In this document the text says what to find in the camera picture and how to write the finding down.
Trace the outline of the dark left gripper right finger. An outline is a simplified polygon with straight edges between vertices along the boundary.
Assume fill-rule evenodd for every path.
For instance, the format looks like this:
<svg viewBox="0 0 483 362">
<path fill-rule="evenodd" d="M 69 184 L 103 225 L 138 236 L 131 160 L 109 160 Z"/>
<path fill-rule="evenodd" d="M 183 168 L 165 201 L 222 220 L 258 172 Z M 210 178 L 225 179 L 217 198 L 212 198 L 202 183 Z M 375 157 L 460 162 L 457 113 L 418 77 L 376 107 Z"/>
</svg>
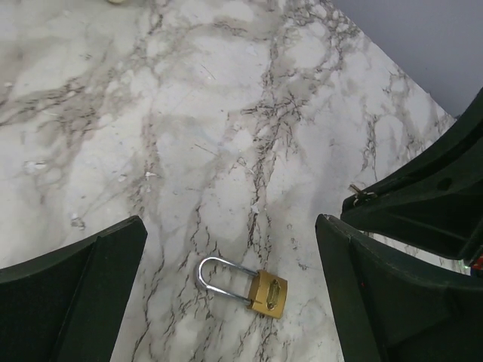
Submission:
<svg viewBox="0 0 483 362">
<path fill-rule="evenodd" d="M 480 361 L 482 280 L 429 264 L 338 218 L 315 223 L 346 361 Z"/>
</svg>

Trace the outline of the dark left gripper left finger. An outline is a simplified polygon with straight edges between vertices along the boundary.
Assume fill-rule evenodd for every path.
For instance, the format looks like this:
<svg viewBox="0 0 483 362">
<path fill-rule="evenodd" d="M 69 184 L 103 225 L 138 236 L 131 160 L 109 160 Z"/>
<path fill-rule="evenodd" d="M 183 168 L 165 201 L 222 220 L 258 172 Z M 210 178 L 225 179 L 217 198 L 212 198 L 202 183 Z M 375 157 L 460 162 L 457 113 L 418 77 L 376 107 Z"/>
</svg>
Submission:
<svg viewBox="0 0 483 362">
<path fill-rule="evenodd" d="M 108 361 L 147 239 L 138 216 L 1 270 L 3 361 Z"/>
</svg>

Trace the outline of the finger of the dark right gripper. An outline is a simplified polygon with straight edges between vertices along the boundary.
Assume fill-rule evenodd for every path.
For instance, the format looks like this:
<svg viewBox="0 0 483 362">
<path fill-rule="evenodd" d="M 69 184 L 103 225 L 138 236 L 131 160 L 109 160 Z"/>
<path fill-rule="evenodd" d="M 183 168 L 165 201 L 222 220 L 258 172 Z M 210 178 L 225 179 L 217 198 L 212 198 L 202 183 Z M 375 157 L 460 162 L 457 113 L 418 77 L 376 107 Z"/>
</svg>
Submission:
<svg viewBox="0 0 483 362">
<path fill-rule="evenodd" d="M 482 171 L 448 167 L 409 186 L 353 204 L 340 218 L 446 259 L 475 260 L 482 252 Z"/>
<path fill-rule="evenodd" d="M 465 112 L 428 149 L 397 171 L 373 184 L 381 195 L 421 181 L 446 168 L 482 139 L 482 92 L 478 92 Z"/>
</svg>

